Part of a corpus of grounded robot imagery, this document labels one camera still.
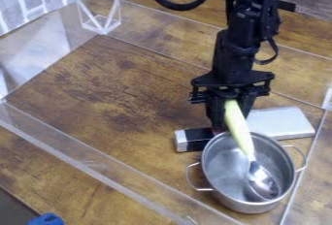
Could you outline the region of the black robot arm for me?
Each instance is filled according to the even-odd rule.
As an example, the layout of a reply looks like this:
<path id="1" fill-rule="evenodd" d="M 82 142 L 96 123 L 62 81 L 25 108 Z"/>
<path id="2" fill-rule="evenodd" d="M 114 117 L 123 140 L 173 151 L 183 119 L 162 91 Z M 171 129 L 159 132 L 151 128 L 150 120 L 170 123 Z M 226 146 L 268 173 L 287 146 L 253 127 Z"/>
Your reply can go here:
<path id="1" fill-rule="evenodd" d="M 253 69 L 270 59 L 256 58 L 261 43 L 274 43 L 281 23 L 277 0 L 226 0 L 228 28 L 218 32 L 212 70 L 190 81 L 190 101 L 202 103 L 212 129 L 226 126 L 226 100 L 237 101 L 249 113 L 256 99 L 270 92 L 274 74 Z"/>

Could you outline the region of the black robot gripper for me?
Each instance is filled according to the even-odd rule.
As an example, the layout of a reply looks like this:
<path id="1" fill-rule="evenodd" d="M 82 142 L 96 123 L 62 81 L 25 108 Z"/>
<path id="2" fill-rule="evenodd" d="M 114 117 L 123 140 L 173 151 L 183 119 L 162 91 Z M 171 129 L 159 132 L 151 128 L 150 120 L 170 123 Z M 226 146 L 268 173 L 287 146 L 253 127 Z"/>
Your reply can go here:
<path id="1" fill-rule="evenodd" d="M 236 99 L 244 116 L 249 115 L 256 99 L 270 94 L 272 72 L 253 69 L 258 47 L 242 48 L 229 40 L 229 32 L 217 34 L 212 70 L 190 81 L 189 101 L 205 103 L 212 129 L 225 129 L 226 99 Z"/>

